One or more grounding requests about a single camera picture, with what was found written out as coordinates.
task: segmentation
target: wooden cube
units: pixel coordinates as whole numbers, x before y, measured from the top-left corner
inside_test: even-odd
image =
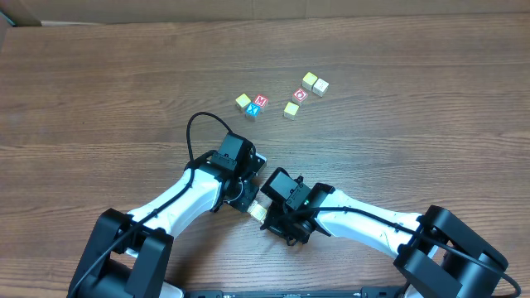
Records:
[[[254,103],[259,106],[259,111],[263,113],[265,107],[267,107],[268,105],[268,98],[261,94],[258,94],[258,96],[256,96],[256,99],[254,99]]]
[[[311,89],[313,88],[313,84],[315,84],[317,80],[318,78],[316,77],[316,75],[309,72],[306,74],[304,79],[301,81],[301,86],[311,91]]]
[[[324,96],[325,91],[328,90],[328,87],[330,87],[328,82],[324,81],[323,79],[318,79],[315,85],[313,85],[313,92],[316,95],[322,97]]]
[[[298,112],[299,108],[300,107],[295,105],[294,103],[287,103],[287,106],[283,110],[283,117],[294,120],[296,116],[296,112]]]
[[[238,98],[235,99],[235,106],[242,112],[250,104],[250,99],[246,94],[241,94]]]
[[[295,93],[292,94],[292,102],[301,106],[304,103],[304,100],[307,99],[307,96],[309,96],[309,94],[307,94],[304,89],[298,88]]]
[[[251,103],[247,106],[247,109],[245,110],[245,117],[256,121],[259,115],[259,106],[255,103]]]

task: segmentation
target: white cube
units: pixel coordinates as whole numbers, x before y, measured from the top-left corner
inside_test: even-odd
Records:
[[[328,82],[324,81],[323,79],[318,79],[313,85],[313,93],[322,97],[324,96],[325,91],[328,90],[328,87],[330,87],[330,84],[328,84]]]

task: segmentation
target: black wire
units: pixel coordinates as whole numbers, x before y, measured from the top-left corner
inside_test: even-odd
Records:
[[[450,252],[450,253],[453,253],[459,257],[462,257],[464,259],[466,259],[467,261],[470,261],[470,262],[473,262],[474,264],[476,265],[479,265],[481,267],[483,267],[484,269],[487,269],[487,270],[490,270],[491,272],[495,273],[496,275],[500,276],[501,278],[503,278],[505,281],[509,282],[510,285],[513,286],[513,288],[515,289],[515,292],[512,293],[512,294],[507,294],[507,295],[501,295],[501,296],[491,296],[492,298],[516,298],[516,297],[519,297],[521,295],[521,286],[519,286],[519,284],[512,278],[510,277],[508,274],[500,271],[499,269],[495,268],[495,267],[492,267],[488,264],[486,264],[485,262],[482,262],[480,260],[477,260],[475,259],[474,257],[471,257],[461,251],[458,251],[444,243],[441,243],[439,241],[436,241],[435,239],[432,239],[432,238],[429,238],[421,233],[418,233],[414,230],[411,230],[409,228],[405,228],[403,226],[401,226],[399,223],[393,223],[389,220],[386,220],[386,219],[383,219],[383,218],[380,218],[378,217],[377,215],[375,214],[371,214],[370,212],[366,212],[364,210],[361,210],[361,209],[356,209],[356,208],[350,208],[350,207],[319,207],[319,208],[308,208],[308,209],[303,209],[303,210],[297,210],[297,211],[292,211],[290,212],[289,214],[284,214],[284,215],[281,215],[281,216],[278,216],[277,218],[275,218],[274,220],[271,221],[270,224],[267,224],[267,225],[263,225],[260,229],[265,229],[267,227],[270,227],[271,225],[274,225],[274,224],[277,224],[278,221],[282,220],[282,219],[286,219],[286,218],[290,218],[291,216],[296,216],[296,215],[301,215],[301,214],[308,214],[308,213],[313,213],[313,212],[319,212],[319,211],[340,211],[340,212],[353,212],[353,213],[357,213],[357,214],[362,214],[366,217],[369,217],[371,219],[375,219],[377,221],[379,221],[380,223],[383,223],[383,224],[386,224],[392,228],[395,228],[396,230],[399,230],[399,231],[402,231],[402,232],[405,232],[405,233],[409,233],[411,234],[412,236],[416,237],[416,238],[420,238],[421,240],[423,241],[426,241],[434,246],[437,246],[439,248],[442,248],[444,250],[446,250],[447,252]]]
[[[232,133],[232,129],[230,129],[230,127],[228,126],[228,124],[226,124],[221,118],[215,116],[214,114],[212,113],[208,113],[208,112],[198,112],[198,113],[195,113],[193,116],[191,116],[190,120],[188,121],[188,125],[186,127],[186,130],[185,130],[185,139],[186,139],[186,142],[188,144],[188,153],[190,155],[190,162],[188,163],[188,165],[191,165],[191,173],[190,173],[190,179],[188,180],[188,182],[185,184],[184,188],[179,191],[178,194],[176,194],[175,196],[173,196],[171,199],[169,199],[166,203],[162,204],[160,207],[154,209],[150,214],[146,215],[146,217],[144,217],[143,219],[140,219],[140,221],[138,221],[136,224],[134,224],[130,229],[127,230],[127,232],[125,232],[124,234],[122,234],[122,236],[118,237],[118,239],[114,240],[114,242],[107,248],[107,250],[101,254],[101,256],[98,257],[98,259],[96,261],[94,261],[94,263],[89,267],[89,269],[83,274],[83,276],[77,281],[77,283],[75,284],[75,286],[72,288],[72,291],[69,293],[69,295],[67,296],[67,298],[74,298],[75,295],[77,294],[77,291],[79,290],[79,288],[81,287],[81,284],[83,283],[83,281],[86,279],[86,277],[88,277],[88,275],[105,259],[107,258],[110,253],[118,246],[120,245],[123,240],[125,240],[127,237],[129,237],[132,233],[136,232],[137,230],[139,230],[144,223],[146,223],[147,221],[149,221],[150,219],[156,217],[162,210],[164,210],[165,208],[167,208],[169,205],[175,203],[176,200],[178,200],[190,187],[191,185],[193,184],[193,179],[195,178],[195,168],[193,167],[193,163],[194,163],[194,159],[193,159],[193,151],[191,150],[191,139],[190,139],[190,130],[191,130],[191,123],[193,122],[193,119],[195,119],[197,116],[200,116],[200,115],[205,115],[205,116],[210,116],[212,118],[215,118],[217,121],[219,121],[221,124],[224,125],[224,127],[226,127],[226,129]],[[202,157],[206,157],[206,156],[211,156],[213,154],[214,151],[208,151],[206,154],[204,154]]]

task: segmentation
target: wood grain surface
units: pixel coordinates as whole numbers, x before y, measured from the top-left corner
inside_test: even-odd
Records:
[[[269,158],[263,179],[282,166],[386,209],[448,208],[529,292],[528,28],[530,15],[509,14],[9,29],[0,296],[64,297],[98,216],[145,204],[180,178],[186,122],[200,110]],[[330,89],[287,120],[307,71]],[[234,107],[243,92],[270,98],[255,123]],[[224,134],[197,118],[195,152]],[[289,248],[226,206],[176,240],[166,279],[224,291],[404,282],[372,248],[316,233]]]

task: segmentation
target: black cable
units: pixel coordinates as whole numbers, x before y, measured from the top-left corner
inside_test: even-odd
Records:
[[[389,220],[386,220],[386,219],[383,219],[383,218],[380,218],[378,217],[377,215],[375,214],[371,214],[370,212],[366,212],[364,210],[361,210],[361,209],[356,209],[356,208],[350,208],[350,207],[318,207],[318,208],[308,208],[308,209],[303,209],[303,210],[297,210],[297,211],[292,211],[290,212],[289,214],[284,214],[284,215],[281,215],[281,216],[278,216],[277,218],[275,218],[274,220],[271,221],[270,224],[267,224],[267,225],[263,225],[260,229],[265,229],[267,227],[270,227],[271,225],[274,225],[274,224],[277,224],[281,219],[286,219],[286,218],[289,218],[291,216],[295,216],[295,215],[301,215],[301,214],[308,214],[308,213],[313,213],[313,212],[319,212],[319,211],[340,211],[340,212],[353,212],[353,213],[357,213],[357,214],[362,214],[366,217],[369,217],[371,219],[375,219],[377,221],[379,221],[380,223],[383,223],[383,224],[386,224],[392,228],[395,228],[396,230],[399,230],[399,231],[402,231],[402,232],[405,232],[405,233],[409,233],[411,234],[412,236],[416,237],[416,238],[420,238],[421,240],[423,241],[426,241],[434,246],[437,246],[439,248],[442,248],[444,250],[446,250],[447,252],[450,252],[450,253],[454,253],[455,255],[459,256],[459,257],[462,257],[464,259],[466,259],[467,261],[470,261],[470,262],[473,262],[474,264],[476,265],[479,265],[481,267],[483,267],[484,269],[487,269],[487,270],[490,270],[491,272],[495,273],[496,275],[500,276],[501,278],[503,278],[505,281],[507,281],[510,285],[513,286],[513,288],[515,289],[515,292],[512,293],[512,294],[508,294],[508,295],[501,295],[501,296],[491,296],[492,298],[516,298],[516,297],[519,297],[521,295],[521,286],[512,278],[510,277],[508,274],[500,271],[499,269],[495,268],[495,267],[492,267],[488,264],[486,264],[485,262],[482,262],[478,259],[475,259],[474,257],[471,257],[461,251],[458,251],[444,243],[441,243],[439,241],[436,241],[435,239],[432,239],[432,238],[429,238],[421,233],[418,233],[414,230],[411,230],[409,228],[405,228],[403,226],[401,226],[399,223],[393,223]]]
[[[72,291],[69,293],[69,295],[67,296],[67,298],[74,298],[75,295],[77,294],[77,291],[79,290],[79,288],[81,287],[81,284],[83,283],[83,281],[86,279],[86,277],[105,259],[107,258],[110,253],[118,246],[120,245],[123,240],[125,240],[127,237],[129,237],[132,233],[138,231],[144,223],[146,223],[147,221],[149,221],[150,219],[156,217],[162,210],[164,210],[165,208],[167,208],[169,205],[175,203],[176,200],[178,200],[189,188],[191,188],[191,185],[193,184],[193,179],[195,178],[195,168],[193,167],[193,163],[194,163],[194,159],[193,159],[193,151],[191,150],[191,139],[190,139],[190,130],[191,130],[191,123],[193,122],[193,119],[195,119],[197,116],[200,116],[200,115],[206,115],[206,116],[210,116],[212,118],[215,118],[217,121],[219,121],[221,124],[224,125],[224,127],[226,127],[226,129],[232,133],[232,129],[230,129],[230,127],[228,126],[228,124],[226,124],[221,118],[215,116],[214,114],[212,113],[208,113],[208,112],[198,112],[198,113],[195,113],[193,116],[191,116],[190,120],[188,121],[188,125],[186,127],[186,130],[185,130],[185,139],[186,139],[186,142],[188,144],[188,153],[190,155],[190,162],[188,163],[188,165],[191,165],[191,173],[190,173],[190,179],[188,180],[188,182],[185,184],[184,188],[179,191],[178,194],[176,194],[175,196],[173,196],[171,199],[169,199],[166,203],[162,204],[160,207],[158,208],[155,208],[150,214],[146,215],[146,217],[144,217],[143,219],[140,219],[140,221],[138,221],[136,224],[134,224],[130,229],[128,229],[124,234],[122,234],[120,237],[118,237],[118,239],[114,240],[114,242],[107,248],[107,250],[101,254],[101,256],[98,257],[98,259],[96,261],[94,261],[94,263],[89,267],[89,269],[83,274],[83,276],[77,281],[77,283],[75,284],[75,286],[72,288]],[[205,153],[203,156],[203,158],[207,158],[208,156],[211,156],[212,154],[214,153],[214,151],[208,151],[207,153]]]

